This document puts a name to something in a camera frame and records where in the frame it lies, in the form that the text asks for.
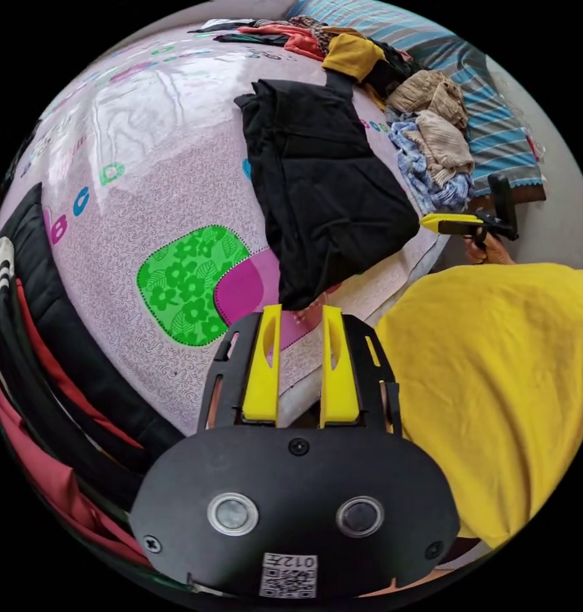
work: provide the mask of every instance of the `black border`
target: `black border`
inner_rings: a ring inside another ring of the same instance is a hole
[[[0,181],[38,115],[66,83],[125,36],[192,4],[198,3],[1,4]],[[506,67],[542,105],[583,171],[580,4],[553,9],[511,1],[453,7],[428,0],[395,4],[454,30]],[[501,552],[473,569],[468,566],[398,592],[388,601],[364,599],[364,609],[399,609],[396,604],[402,601],[414,609],[537,608],[583,599],[583,445],[538,516]],[[59,528],[14,465],[1,436],[0,596],[16,605],[42,602],[53,609],[72,602],[103,607],[113,598],[138,609],[167,609],[158,597],[109,571]]]

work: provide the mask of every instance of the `qr code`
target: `qr code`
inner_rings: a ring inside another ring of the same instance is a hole
[[[313,599],[317,596],[317,571],[265,567],[259,594],[279,599]]]

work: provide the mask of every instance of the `person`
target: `person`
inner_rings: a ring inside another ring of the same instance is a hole
[[[480,265],[418,280],[376,331],[404,436],[447,476],[459,537],[494,550],[542,507],[582,442],[583,270],[517,264],[491,235],[484,251],[465,243]],[[365,597],[395,590],[393,580]]]

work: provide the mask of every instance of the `orange cloth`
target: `orange cloth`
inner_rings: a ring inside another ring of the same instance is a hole
[[[286,34],[289,40],[285,49],[312,59],[322,61],[325,55],[319,50],[317,39],[304,27],[287,26],[282,24],[262,25],[262,27],[242,26],[238,28],[242,34]]]

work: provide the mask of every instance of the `white wall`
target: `white wall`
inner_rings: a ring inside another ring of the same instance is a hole
[[[520,83],[489,58],[487,65],[499,92],[522,112],[535,140],[545,147],[542,173],[546,202],[521,204],[518,241],[509,244],[519,263],[550,261],[583,269],[583,176],[552,121]],[[440,267],[465,263],[463,244],[449,240]]]
[[[157,34],[173,27],[206,22],[209,19],[281,19],[295,3],[296,0],[211,0],[203,2],[146,25],[138,32],[118,42],[103,55],[151,34]]]

